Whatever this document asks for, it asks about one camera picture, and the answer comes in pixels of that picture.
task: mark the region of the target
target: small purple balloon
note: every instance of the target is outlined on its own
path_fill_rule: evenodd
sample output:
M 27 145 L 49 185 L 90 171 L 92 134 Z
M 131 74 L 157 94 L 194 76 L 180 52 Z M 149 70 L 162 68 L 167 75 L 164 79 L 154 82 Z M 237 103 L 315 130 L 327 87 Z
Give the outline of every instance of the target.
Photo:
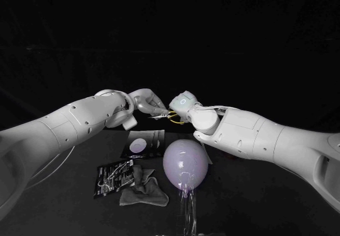
M 193 140 L 174 141 L 164 153 L 162 168 L 171 184 L 184 191 L 193 190 L 207 174 L 207 154 Z

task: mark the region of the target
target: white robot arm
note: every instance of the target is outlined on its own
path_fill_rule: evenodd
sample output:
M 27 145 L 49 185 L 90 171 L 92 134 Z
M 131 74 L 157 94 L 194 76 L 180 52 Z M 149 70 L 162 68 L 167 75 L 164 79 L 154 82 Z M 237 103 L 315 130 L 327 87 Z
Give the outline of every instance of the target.
M 87 140 L 103 127 L 122 124 L 125 130 L 136 125 L 132 111 L 167 114 L 168 111 L 149 89 L 125 94 L 102 90 L 44 117 L 0 132 L 0 220 L 8 213 L 38 174 L 54 157 Z
M 340 212 L 340 133 L 279 125 L 236 108 L 203 107 L 188 91 L 172 99 L 170 108 L 193 124 L 201 143 L 243 159 L 276 164 L 311 184 Z

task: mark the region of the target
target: table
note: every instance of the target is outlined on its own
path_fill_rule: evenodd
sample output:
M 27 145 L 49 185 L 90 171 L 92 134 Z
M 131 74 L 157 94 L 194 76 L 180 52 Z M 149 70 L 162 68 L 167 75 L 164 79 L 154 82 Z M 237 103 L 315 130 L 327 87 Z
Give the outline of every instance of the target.
M 119 206 L 121 193 L 92 198 L 96 167 L 122 160 L 128 131 L 102 130 L 79 144 L 54 174 L 24 191 L 0 221 L 1 236 L 154 236 L 175 234 L 177 189 L 162 158 L 136 160 L 170 198 L 165 207 Z M 165 133 L 165 147 L 191 134 Z M 317 191 L 272 163 L 206 146 L 213 164 L 196 189 L 197 232 L 226 235 L 340 235 L 340 214 Z

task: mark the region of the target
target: black background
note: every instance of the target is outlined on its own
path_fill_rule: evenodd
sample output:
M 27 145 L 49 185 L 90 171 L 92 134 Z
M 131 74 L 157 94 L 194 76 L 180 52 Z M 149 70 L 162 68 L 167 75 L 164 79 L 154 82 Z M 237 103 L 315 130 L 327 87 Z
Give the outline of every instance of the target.
M 149 88 L 165 105 L 188 90 L 204 106 L 340 132 L 338 1 L 27 0 L 0 11 L 0 129 L 103 89 Z M 132 130 L 194 131 L 134 115 Z

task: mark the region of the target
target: towel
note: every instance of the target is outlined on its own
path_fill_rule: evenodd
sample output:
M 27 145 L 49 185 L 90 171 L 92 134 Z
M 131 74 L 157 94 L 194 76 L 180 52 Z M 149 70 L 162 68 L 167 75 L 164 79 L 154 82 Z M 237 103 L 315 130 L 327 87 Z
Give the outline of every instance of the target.
M 154 177 L 148 177 L 152 169 L 141 169 L 141 165 L 132 166 L 134 186 L 122 190 L 119 206 L 135 203 L 147 203 L 164 207 L 168 204 L 168 196 L 161 191 Z

